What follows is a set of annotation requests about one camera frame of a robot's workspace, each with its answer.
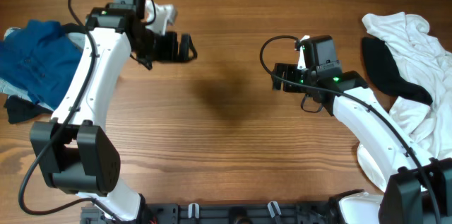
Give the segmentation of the white crumpled shirt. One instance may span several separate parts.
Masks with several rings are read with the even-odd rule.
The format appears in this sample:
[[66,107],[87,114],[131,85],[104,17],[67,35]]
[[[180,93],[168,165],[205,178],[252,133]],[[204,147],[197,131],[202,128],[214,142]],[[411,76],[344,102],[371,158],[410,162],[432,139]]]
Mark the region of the white crumpled shirt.
[[450,158],[451,53],[419,15],[368,13],[362,22],[364,67],[372,84],[395,98],[390,117],[434,158]]

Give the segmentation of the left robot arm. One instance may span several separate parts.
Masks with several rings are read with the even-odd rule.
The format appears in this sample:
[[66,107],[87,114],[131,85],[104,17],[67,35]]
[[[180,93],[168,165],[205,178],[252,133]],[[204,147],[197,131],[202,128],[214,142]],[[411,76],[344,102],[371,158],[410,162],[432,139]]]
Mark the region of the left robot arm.
[[107,223],[156,223],[142,194],[120,178],[120,156],[106,135],[110,100],[123,66],[134,59],[187,63],[198,56],[191,36],[167,32],[177,16],[173,6],[153,0],[113,0],[94,8],[81,23],[85,46],[64,99],[48,122],[30,131],[45,184],[78,202],[90,202]]

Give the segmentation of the black garment right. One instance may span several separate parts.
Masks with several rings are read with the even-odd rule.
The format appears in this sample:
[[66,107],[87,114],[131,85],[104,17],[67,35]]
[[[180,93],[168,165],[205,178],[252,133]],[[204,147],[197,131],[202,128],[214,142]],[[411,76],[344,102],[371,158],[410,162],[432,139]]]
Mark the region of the black garment right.
[[393,97],[431,105],[428,91],[417,84],[406,81],[399,72],[396,61],[385,42],[372,37],[361,40],[364,67],[370,81],[382,93]]

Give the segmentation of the light blue folded jeans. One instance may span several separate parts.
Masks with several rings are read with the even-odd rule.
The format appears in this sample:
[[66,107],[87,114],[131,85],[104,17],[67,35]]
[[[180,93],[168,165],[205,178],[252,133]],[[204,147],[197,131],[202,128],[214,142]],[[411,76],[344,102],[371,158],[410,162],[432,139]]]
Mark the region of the light blue folded jeans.
[[[9,35],[14,34],[17,30],[20,30],[20,28],[7,29],[4,34],[4,39],[6,39]],[[66,36],[80,51],[83,51],[85,46],[85,35],[83,33],[67,33]],[[27,100],[28,102],[32,101],[28,96],[27,90],[12,85],[4,78],[1,78],[1,93],[7,95],[8,98],[11,96],[17,96],[20,99]]]

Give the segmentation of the black folded garment left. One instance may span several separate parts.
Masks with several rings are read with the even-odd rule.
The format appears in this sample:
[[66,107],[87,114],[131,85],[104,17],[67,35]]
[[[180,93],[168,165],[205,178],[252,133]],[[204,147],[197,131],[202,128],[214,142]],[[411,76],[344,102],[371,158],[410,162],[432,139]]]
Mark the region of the black folded garment left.
[[[62,26],[64,27],[66,34],[83,33],[82,27],[74,23],[68,23]],[[20,99],[17,96],[11,96],[9,98],[7,96],[4,108],[6,108],[8,114],[8,122],[11,124],[25,122],[34,119],[41,114],[52,114],[55,110],[43,102],[28,102],[27,100]]]

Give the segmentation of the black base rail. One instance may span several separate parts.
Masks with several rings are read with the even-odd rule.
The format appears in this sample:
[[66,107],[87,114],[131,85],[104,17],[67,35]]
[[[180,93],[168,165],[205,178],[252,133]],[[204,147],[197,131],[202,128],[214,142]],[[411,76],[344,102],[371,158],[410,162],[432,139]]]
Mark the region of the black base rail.
[[138,214],[134,223],[159,224],[228,224],[228,223],[291,223],[322,224],[339,223],[340,217],[326,201],[312,201],[298,204],[207,205],[192,203],[148,204]]

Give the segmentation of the blue polo shirt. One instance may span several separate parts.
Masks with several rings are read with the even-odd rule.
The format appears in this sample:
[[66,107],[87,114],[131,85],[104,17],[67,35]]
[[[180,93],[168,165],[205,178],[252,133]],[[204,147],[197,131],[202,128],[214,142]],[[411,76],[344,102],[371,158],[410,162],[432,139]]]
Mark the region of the blue polo shirt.
[[69,89],[82,52],[58,21],[30,20],[1,41],[1,77],[56,109]]

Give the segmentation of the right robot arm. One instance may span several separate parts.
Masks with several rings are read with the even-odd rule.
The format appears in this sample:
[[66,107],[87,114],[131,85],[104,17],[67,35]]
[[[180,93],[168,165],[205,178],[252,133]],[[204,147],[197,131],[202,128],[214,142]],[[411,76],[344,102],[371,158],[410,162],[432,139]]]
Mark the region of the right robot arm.
[[374,159],[386,183],[383,195],[348,191],[322,204],[299,205],[298,223],[450,223],[451,159],[437,160],[416,146],[390,118],[367,82],[342,70],[333,38],[291,38],[297,64],[268,71],[273,89],[311,97],[342,122]]

